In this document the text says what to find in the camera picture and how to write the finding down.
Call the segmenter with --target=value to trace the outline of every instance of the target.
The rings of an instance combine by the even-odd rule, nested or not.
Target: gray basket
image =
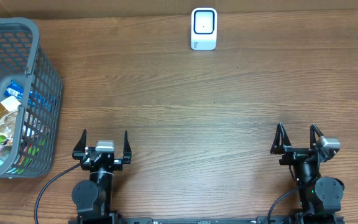
[[[37,177],[52,168],[63,84],[39,40],[32,21],[0,19],[0,102],[11,80],[24,87],[12,151],[0,177]]]

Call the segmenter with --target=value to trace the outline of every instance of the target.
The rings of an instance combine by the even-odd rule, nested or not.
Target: wood grain
[[[126,216],[244,218],[266,215],[294,188],[269,154],[283,122],[294,146],[316,123],[342,149],[321,173],[346,190],[340,215],[358,223],[358,10],[220,14],[218,46],[190,50],[188,16],[37,21],[65,84],[54,167],[36,179],[0,180],[0,223],[33,223],[35,199],[88,143],[128,130],[133,163],[114,179]],[[76,215],[74,170],[45,192],[40,223]],[[274,214],[298,205],[291,197]]]

